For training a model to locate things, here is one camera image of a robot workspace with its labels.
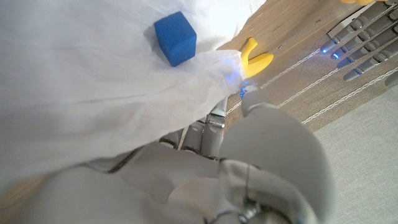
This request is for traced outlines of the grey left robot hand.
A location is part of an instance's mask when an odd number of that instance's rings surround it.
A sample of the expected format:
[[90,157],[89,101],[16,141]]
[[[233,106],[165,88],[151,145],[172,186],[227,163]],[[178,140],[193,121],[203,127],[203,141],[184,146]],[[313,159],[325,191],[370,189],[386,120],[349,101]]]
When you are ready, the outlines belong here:
[[397,55],[397,0],[391,1],[355,1],[363,5],[363,12],[354,13],[347,24],[340,22],[338,32],[330,36],[320,52],[326,54],[343,40],[351,37],[347,43],[331,53],[331,58],[341,61],[337,68],[345,68],[385,45],[376,55],[358,65],[343,76],[348,82],[365,74],[381,63]]

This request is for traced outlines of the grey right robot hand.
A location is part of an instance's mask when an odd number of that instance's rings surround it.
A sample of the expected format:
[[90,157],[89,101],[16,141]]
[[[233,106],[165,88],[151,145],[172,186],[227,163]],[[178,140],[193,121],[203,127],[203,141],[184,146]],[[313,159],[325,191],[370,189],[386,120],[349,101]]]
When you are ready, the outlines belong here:
[[166,136],[47,177],[16,223],[334,223],[326,152],[300,121],[247,86],[223,139]]

